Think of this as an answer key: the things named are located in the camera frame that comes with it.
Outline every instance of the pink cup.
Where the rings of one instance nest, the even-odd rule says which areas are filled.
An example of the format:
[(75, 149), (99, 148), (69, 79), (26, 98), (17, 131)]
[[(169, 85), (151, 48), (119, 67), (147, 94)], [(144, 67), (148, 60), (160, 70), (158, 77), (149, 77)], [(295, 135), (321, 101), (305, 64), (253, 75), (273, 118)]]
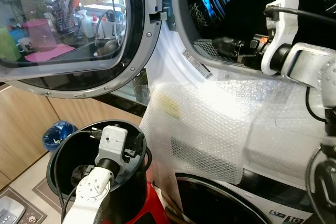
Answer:
[(49, 51), (57, 44), (50, 30), (47, 19), (36, 19), (22, 24), (29, 32), (29, 38), (35, 51)]

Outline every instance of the blue plastic bag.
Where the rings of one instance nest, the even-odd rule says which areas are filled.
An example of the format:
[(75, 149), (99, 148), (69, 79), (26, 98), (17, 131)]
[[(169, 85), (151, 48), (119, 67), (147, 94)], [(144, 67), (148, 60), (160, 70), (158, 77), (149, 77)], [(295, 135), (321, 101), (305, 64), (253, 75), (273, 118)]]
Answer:
[(76, 130), (77, 128), (71, 123), (66, 121), (56, 122), (53, 127), (44, 133), (43, 147), (50, 152), (55, 151), (59, 147), (60, 143)]

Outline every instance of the black bucket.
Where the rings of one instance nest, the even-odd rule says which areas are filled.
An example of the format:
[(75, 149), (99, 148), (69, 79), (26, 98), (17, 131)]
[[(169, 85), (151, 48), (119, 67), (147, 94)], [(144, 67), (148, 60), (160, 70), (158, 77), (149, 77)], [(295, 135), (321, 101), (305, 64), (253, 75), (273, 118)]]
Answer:
[[(128, 131), (127, 143), (134, 142), (135, 138), (142, 131), (132, 123), (121, 120), (107, 120), (94, 123), (80, 131), (91, 130), (92, 127), (102, 130), (108, 125), (118, 124), (119, 127)], [(95, 165), (95, 158), (98, 155), (99, 140), (89, 137), (89, 134), (71, 135), (66, 138), (61, 147), (55, 151), (47, 167), (47, 182), (50, 189), (57, 195), (57, 189), (54, 177), (55, 160), (59, 152), (56, 176), (63, 198), (73, 190), (74, 186), (70, 180), (72, 172), (80, 165)], [(146, 199), (146, 139), (142, 141), (140, 148), (141, 155), (138, 155), (136, 164), (133, 163), (131, 171), (124, 173), (116, 178), (115, 185), (111, 188), (111, 199), (107, 207), (104, 218), (110, 220), (113, 224), (126, 223), (133, 219), (141, 210)]]

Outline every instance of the pink cloth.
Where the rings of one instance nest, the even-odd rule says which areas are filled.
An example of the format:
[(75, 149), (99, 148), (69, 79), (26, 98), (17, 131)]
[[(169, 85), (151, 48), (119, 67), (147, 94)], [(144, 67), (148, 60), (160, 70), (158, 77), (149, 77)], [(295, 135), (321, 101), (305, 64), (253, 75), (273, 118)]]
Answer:
[(75, 49), (74, 47), (70, 47), (65, 44), (59, 44), (53, 50), (45, 52), (35, 52), (33, 54), (27, 55), (25, 58), (26, 60), (31, 62), (47, 61), (54, 57), (65, 54), (66, 52), (70, 52), (74, 49)]

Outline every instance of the green item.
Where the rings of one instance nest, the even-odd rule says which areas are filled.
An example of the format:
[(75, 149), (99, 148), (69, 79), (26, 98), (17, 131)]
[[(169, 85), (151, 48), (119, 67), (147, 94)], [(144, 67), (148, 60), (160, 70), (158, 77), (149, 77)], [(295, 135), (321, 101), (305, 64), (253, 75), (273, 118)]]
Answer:
[(10, 35), (7, 27), (0, 27), (0, 59), (17, 61), (21, 54), (16, 47), (14, 39)]

